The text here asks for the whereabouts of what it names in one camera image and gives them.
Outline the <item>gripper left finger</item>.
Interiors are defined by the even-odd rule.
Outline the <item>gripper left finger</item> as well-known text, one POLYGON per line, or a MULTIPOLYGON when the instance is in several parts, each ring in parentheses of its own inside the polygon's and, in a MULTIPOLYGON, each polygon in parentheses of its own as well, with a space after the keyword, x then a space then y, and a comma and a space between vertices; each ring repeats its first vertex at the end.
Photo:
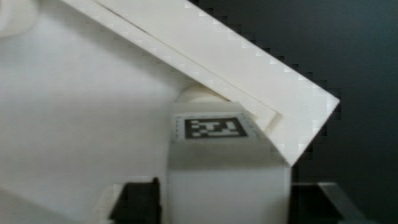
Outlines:
POLYGON ((91 224, 162 224, 160 181, 142 178, 105 188, 91 224))

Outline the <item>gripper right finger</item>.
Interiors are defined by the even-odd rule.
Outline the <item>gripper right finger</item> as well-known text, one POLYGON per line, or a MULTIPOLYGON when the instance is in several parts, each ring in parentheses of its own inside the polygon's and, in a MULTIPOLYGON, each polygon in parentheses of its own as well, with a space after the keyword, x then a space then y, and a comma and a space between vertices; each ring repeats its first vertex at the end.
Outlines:
POLYGON ((291 184, 290 224, 371 224, 334 182, 291 184))

